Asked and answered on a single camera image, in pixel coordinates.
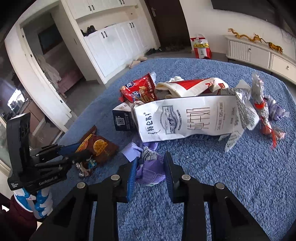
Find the white blue gloved left hand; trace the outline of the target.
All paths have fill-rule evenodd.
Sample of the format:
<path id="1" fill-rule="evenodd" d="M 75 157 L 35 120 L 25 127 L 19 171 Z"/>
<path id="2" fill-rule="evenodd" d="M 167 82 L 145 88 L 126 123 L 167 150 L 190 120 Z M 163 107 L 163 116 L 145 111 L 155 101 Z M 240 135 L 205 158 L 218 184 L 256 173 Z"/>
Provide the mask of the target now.
<path id="1" fill-rule="evenodd" d="M 34 214 L 36 219 L 42 219 L 53 211 L 53 199 L 50 187 L 37 191 L 32 195 L 24 188 L 14 191 L 14 198 L 24 210 Z"/>

